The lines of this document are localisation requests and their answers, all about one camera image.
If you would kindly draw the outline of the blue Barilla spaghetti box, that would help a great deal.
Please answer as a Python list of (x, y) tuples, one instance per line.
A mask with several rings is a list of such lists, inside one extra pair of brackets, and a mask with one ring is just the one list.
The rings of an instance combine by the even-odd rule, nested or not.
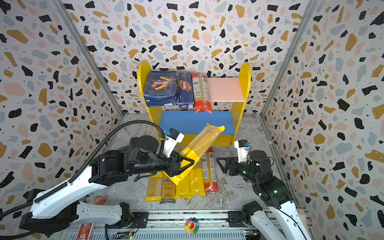
[(179, 99), (178, 107), (181, 110), (193, 110), (195, 108), (193, 81), (191, 73), (179, 73)]

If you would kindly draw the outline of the blue Barilla rigatoni box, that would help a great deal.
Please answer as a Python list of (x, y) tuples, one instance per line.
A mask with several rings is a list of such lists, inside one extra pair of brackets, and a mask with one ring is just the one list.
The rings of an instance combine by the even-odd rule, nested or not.
[(147, 107), (177, 105), (178, 89), (176, 71), (150, 71), (143, 91)]

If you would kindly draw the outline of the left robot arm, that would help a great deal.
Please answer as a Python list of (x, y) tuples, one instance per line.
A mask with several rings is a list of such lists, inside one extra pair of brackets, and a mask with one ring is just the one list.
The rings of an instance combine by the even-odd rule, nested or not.
[(91, 205), (80, 199), (97, 190), (125, 182), (132, 175), (164, 172), (176, 176), (195, 164), (195, 161), (175, 152), (176, 141), (166, 141), (170, 150), (156, 155), (159, 142), (152, 136), (132, 138), (118, 150), (107, 151), (94, 158), (90, 165), (66, 187), (48, 198), (33, 203), (30, 213), (21, 218), (20, 229), (50, 237), (76, 224), (104, 224), (108, 228), (123, 228), (133, 224), (127, 203), (113, 206)]

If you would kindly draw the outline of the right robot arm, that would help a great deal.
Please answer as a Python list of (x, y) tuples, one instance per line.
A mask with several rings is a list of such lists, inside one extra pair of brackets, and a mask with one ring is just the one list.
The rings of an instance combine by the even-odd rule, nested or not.
[(260, 204), (252, 201), (242, 206), (242, 220), (255, 227), (267, 240), (310, 240), (294, 198), (286, 184), (272, 171), (271, 158), (264, 151), (253, 150), (241, 157), (216, 158), (224, 174), (240, 176), (252, 184), (253, 191), (274, 214), (281, 230), (269, 219)]

